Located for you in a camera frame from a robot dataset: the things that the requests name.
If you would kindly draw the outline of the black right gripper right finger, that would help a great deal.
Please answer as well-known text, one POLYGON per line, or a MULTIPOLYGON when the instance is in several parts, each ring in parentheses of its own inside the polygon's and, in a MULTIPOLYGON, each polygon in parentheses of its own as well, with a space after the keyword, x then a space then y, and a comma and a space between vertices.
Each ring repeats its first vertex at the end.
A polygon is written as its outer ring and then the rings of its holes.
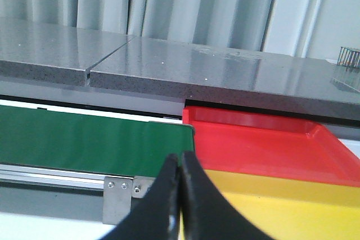
POLYGON ((185 239, 272 239, 220 193, 193 152, 184 152, 180 194, 185 239))

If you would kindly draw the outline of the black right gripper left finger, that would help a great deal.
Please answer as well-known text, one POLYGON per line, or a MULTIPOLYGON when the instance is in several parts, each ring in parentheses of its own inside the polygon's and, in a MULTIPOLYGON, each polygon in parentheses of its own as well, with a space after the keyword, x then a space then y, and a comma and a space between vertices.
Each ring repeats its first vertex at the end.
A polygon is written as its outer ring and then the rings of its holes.
POLYGON ((102 239, 178 239, 178 157, 169 154, 150 190, 102 239))

